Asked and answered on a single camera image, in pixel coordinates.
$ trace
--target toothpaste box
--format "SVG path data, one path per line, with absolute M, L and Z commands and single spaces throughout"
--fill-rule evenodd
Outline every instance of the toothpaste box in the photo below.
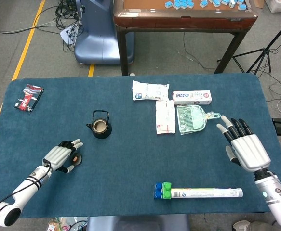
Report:
M 209 90 L 174 91 L 173 101 L 178 104 L 210 104 L 212 101 Z

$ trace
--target tripod stand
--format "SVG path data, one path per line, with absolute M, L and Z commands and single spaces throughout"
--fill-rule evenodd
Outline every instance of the tripod stand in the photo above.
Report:
M 257 72 L 259 71 L 260 65 L 262 64 L 265 56 L 267 56 L 268 57 L 269 72 L 271 73 L 270 47 L 274 44 L 274 42 L 279 38 L 280 35 L 281 35 L 281 30 L 279 31 L 279 33 L 277 33 L 277 35 L 274 37 L 274 39 L 272 39 L 272 41 L 269 43 L 269 45 L 267 45 L 267 47 L 265 47 L 265 48 L 263 47 L 261 49 L 255 50 L 255 51 L 250 51 L 250 52 L 246 52 L 246 53 L 243 53 L 243 54 L 235 55 L 235 56 L 232 57 L 233 60 L 236 62 L 236 64 L 240 68 L 240 70 L 242 72 L 245 72 L 236 58 L 240 57 L 240 56 L 247 55 L 247 54 L 252 54 L 252 53 L 261 51 L 261 54 L 258 56 L 258 58 L 255 60 L 255 62 L 251 65 L 251 67 L 246 72 L 250 73 L 251 70 L 254 68 L 254 66 L 259 62 L 257 68 L 255 69 L 255 73 L 254 73 L 256 75 Z

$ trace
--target white robotic hand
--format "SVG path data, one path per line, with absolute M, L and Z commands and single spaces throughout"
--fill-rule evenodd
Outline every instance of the white robotic hand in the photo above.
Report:
M 73 154 L 83 143 L 79 139 L 75 141 L 63 141 L 52 148 L 43 158 L 42 166 L 38 166 L 14 191 L 0 201 L 0 226 L 13 225 L 19 218 L 24 206 L 49 179 L 53 171 L 69 173 L 82 161 L 80 154 Z M 66 168 L 63 164 L 71 156 L 71 165 Z M 14 204 L 4 202 L 13 197 Z
M 281 225 L 281 182 L 275 174 L 268 170 L 271 160 L 265 148 L 244 120 L 239 119 L 238 122 L 232 118 L 230 122 L 224 115 L 222 120 L 227 129 L 221 124 L 216 126 L 232 146 L 226 147 L 228 157 L 231 162 L 254 173 L 256 186 L 276 221 Z

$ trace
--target yellow floor line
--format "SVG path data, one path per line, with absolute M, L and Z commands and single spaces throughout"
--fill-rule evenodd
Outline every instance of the yellow floor line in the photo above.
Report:
M 43 6 L 44 6 L 44 4 L 45 4 L 45 1 L 46 1 L 46 0 L 42 0 L 42 1 L 40 2 L 39 9 L 38 9 L 38 11 L 37 11 L 37 13 L 36 13 L 36 16 L 35 16 L 35 18 L 34 18 L 34 22 L 36 22 L 36 23 L 38 23 L 38 21 L 39 21 L 39 17 L 40 17 L 39 14 L 41 13 L 41 11 L 42 11 L 42 9 L 43 9 Z M 24 62 L 24 59 L 25 59 L 26 54 L 27 54 L 27 51 L 28 51 L 28 49 L 29 49 L 29 46 L 30 46 L 30 43 L 31 43 L 31 40 L 32 40 L 32 37 L 33 37 L 33 34 L 34 34 L 34 31 L 35 31 L 35 29 L 31 29 L 31 30 L 30 30 L 30 33 L 29 33 L 27 42 L 26 42 L 26 44 L 25 44 L 25 47 L 24 47 L 24 49 L 23 49 L 23 52 L 21 53 L 20 59 L 19 59 L 19 61 L 18 61 L 16 70 L 15 70 L 15 72 L 14 72 L 14 75 L 13 75 L 13 78 L 12 78 L 11 81 L 13 81 L 13 80 L 15 80 L 15 79 L 18 78 L 18 75 L 19 75 L 21 66 L 22 66 L 22 64 L 23 64 L 23 62 Z
M 91 65 L 90 65 L 88 77 L 93 77 L 94 66 L 95 66 L 94 64 L 91 64 Z

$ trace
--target floor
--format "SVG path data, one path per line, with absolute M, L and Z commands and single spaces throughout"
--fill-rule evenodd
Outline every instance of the floor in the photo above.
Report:
M 46 0 L 44 9 L 55 6 L 56 2 L 56 0 Z M 31 27 L 39 5 L 40 1 L 36 0 L 0 1 L 0 31 Z M 266 46 L 281 28 L 281 13 L 271 13 L 266 5 L 263 9 L 257 10 L 259 18 L 240 45 L 237 53 Z M 41 15 L 39 24 L 52 21 L 53 18 L 54 11 L 46 11 Z M 88 76 L 89 66 L 77 63 L 72 52 L 63 52 L 59 35 L 39 30 L 36 30 L 33 35 L 21 68 L 16 69 L 28 35 L 29 31 L 14 35 L 0 35 L 0 106 L 5 89 L 13 75 L 18 78 Z M 186 34 L 186 48 L 204 66 L 215 68 L 217 66 L 216 60 L 222 57 L 231 39 L 230 34 L 191 33 Z M 281 44 L 281 37 L 273 47 L 275 48 L 279 44 Z M 192 60 L 190 55 L 185 53 L 183 33 L 137 33 L 135 54 L 130 72 L 136 75 L 206 74 L 213 72 L 204 70 Z M 240 63 L 244 68 L 247 68 L 254 60 L 254 55 L 244 56 L 240 58 Z M 278 54 L 271 55 L 271 64 L 272 75 L 281 80 L 281 47 Z M 239 71 L 233 61 L 225 70 L 226 73 Z M 119 66 L 96 65 L 94 69 L 94 77 L 111 77 L 120 74 Z M 276 82 L 274 79 L 265 73 L 259 79 L 267 100 L 279 97 L 268 89 L 270 84 Z M 280 85 L 274 85 L 273 88 L 281 93 Z M 277 101 L 268 102 L 270 113 L 272 117 L 281 117 L 276 103 Z M 190 216 L 193 231 L 228 231 L 231 230 L 230 227 L 234 222 L 242 219 L 269 223 L 274 221 L 270 213 L 197 214 Z M 12 227 L 2 230 L 44 231 L 47 228 L 48 220 L 49 218 L 19 219 Z

